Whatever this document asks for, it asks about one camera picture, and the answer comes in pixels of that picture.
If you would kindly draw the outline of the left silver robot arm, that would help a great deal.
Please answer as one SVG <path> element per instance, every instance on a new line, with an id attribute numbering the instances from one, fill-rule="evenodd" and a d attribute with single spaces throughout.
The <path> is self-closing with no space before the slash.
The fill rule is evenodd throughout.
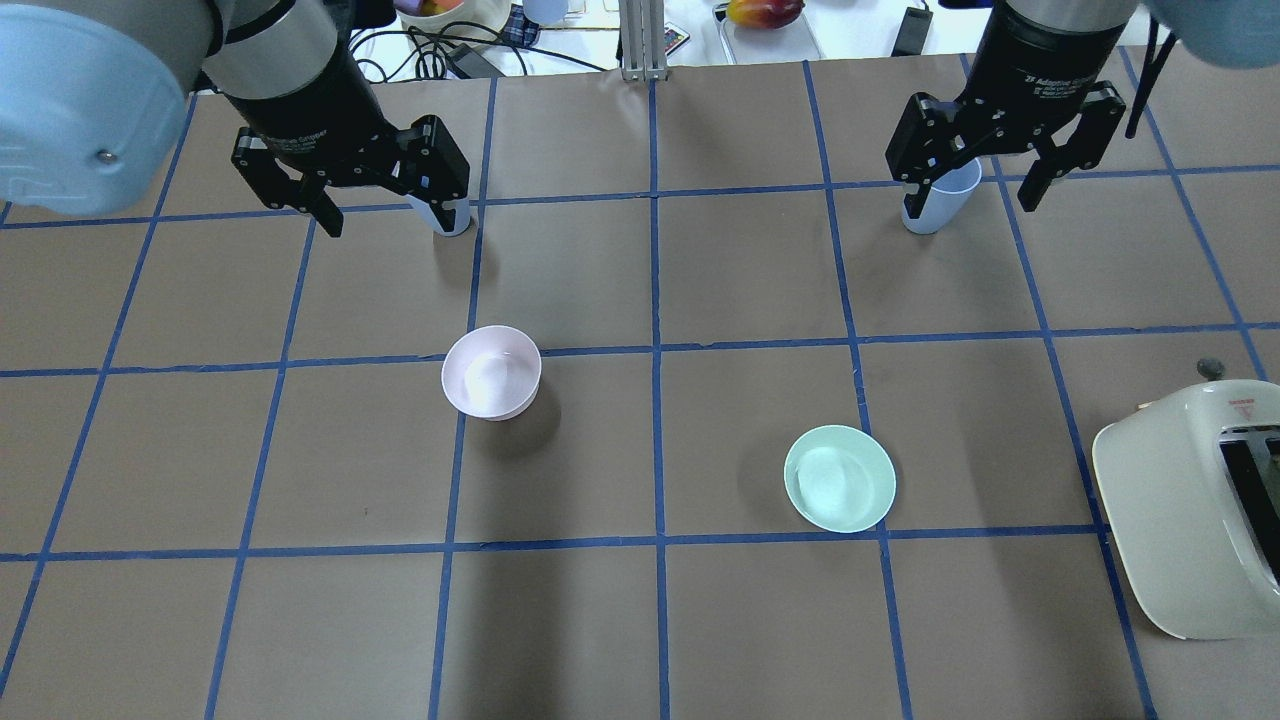
<path id="1" fill-rule="evenodd" d="M 243 118 L 230 164 L 270 209 L 332 237 L 332 188 L 380 187 L 443 236 L 471 222 L 470 165 L 442 118 L 399 129 L 325 1 L 5 1 L 3 199 L 68 217 L 140 201 L 207 79 Z"/>

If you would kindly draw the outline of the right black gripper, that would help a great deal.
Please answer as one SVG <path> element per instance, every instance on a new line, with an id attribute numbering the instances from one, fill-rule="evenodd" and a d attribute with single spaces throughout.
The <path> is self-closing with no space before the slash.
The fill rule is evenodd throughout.
<path id="1" fill-rule="evenodd" d="M 884 151 L 908 218 L 978 155 L 1036 150 L 1018 191 L 1024 211 L 1071 170 L 1097 167 L 1126 111 L 1098 82 L 1125 26 L 1124 5 L 995 5 L 960 95 L 913 94 Z"/>

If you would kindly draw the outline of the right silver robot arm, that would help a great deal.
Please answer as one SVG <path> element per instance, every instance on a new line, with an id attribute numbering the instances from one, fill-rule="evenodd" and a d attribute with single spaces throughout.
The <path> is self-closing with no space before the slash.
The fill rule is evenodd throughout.
<path id="1" fill-rule="evenodd" d="M 1101 79 L 1132 18 L 1147 15 L 1135 97 Z M 1275 1 L 996 1 L 959 95 L 914 94 L 884 151 L 919 218 L 946 174 L 987 156 L 1033 152 L 1018 201 L 1097 167 L 1114 136 L 1133 136 L 1174 49 L 1213 67 L 1257 69 L 1279 58 Z"/>

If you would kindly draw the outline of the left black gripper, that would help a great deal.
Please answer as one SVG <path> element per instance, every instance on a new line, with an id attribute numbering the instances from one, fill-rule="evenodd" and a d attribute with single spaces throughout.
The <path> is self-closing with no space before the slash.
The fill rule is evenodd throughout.
<path id="1" fill-rule="evenodd" d="M 269 79 L 268 61 L 215 74 L 244 120 L 230 163 L 265 208 L 292 208 L 338 238 L 344 217 L 328 184 L 379 186 L 429 202 L 470 197 L 470 164 L 444 120 L 425 115 L 397 129 L 344 46 L 323 64 L 302 51 L 279 59 L 279 70 L 302 79 Z"/>

